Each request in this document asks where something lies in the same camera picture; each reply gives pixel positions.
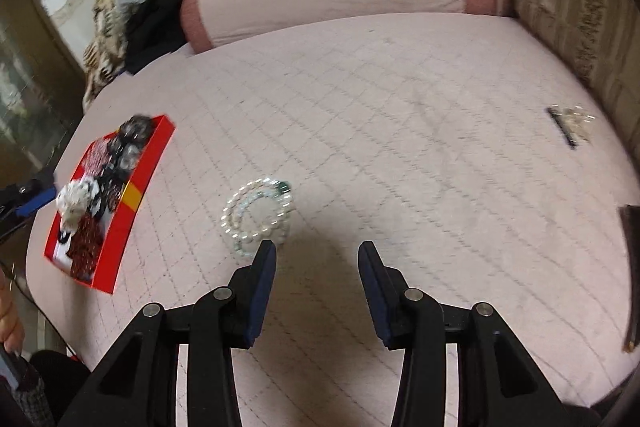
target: striped brown fabric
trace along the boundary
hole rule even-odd
[[[633,0],[515,0],[515,7],[591,88],[640,161],[640,17]]]

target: red box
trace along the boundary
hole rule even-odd
[[[175,130],[175,125],[164,115],[156,116],[153,120],[156,123],[156,129],[149,139],[149,142],[146,144],[142,155],[140,155],[138,166],[133,171],[129,182],[127,182],[127,185],[122,192],[122,199],[120,200],[120,203],[118,203],[116,211],[113,213],[109,227],[104,235],[104,241],[102,248],[100,249],[98,263],[95,267],[94,278],[91,283],[74,279],[81,285],[113,294],[116,277],[118,275],[118,270],[120,269],[122,254],[127,246],[129,233],[133,227],[133,220],[136,217],[136,212],[138,211],[140,202],[142,201],[142,196],[144,195],[149,181],[151,180],[151,176],[156,170],[156,166],[160,161],[160,156],[162,156],[162,152],[164,151],[167,143],[169,143],[169,139]],[[116,132],[112,132],[101,139],[110,139],[115,136],[115,134]],[[71,176],[71,179],[77,180],[84,175],[82,162],[92,145],[93,143],[87,147],[87,150],[84,152],[84,155],[82,156],[76,171]],[[53,219],[49,238],[47,239],[47,244],[44,250],[45,257],[52,263],[54,262],[53,259],[56,251],[56,245],[58,243],[59,230],[60,214],[56,212],[56,217]]]

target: leopard print fabric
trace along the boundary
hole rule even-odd
[[[116,0],[95,0],[94,39],[84,51],[86,90],[82,108],[86,113],[105,86],[122,71],[127,43]]]

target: pearl bracelet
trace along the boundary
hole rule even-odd
[[[272,178],[258,178],[240,187],[226,202],[226,207],[222,210],[220,227],[228,234],[234,242],[234,250],[240,255],[253,255],[247,252],[244,245],[258,242],[263,239],[271,239],[276,230],[280,232],[278,241],[284,242],[289,232],[288,214],[293,210],[293,199],[291,198],[291,188],[287,182],[274,180]],[[261,198],[271,198],[277,203],[277,208],[270,219],[260,224],[258,230],[246,231],[242,229],[242,218],[244,213],[252,203]]]

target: metal screw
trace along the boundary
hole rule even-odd
[[[490,317],[494,314],[494,307],[486,302],[481,302],[476,306],[476,311],[482,315],[482,317]]]
[[[216,288],[213,290],[213,296],[219,301],[226,301],[231,295],[234,293],[231,291],[231,288],[226,286],[221,286],[220,288]]]
[[[142,314],[145,317],[155,317],[160,313],[160,305],[152,302],[151,304],[147,304],[144,308],[142,308]]]
[[[416,302],[422,299],[424,294],[422,293],[422,291],[418,290],[418,288],[407,288],[406,290],[404,290],[404,296],[408,300]]]

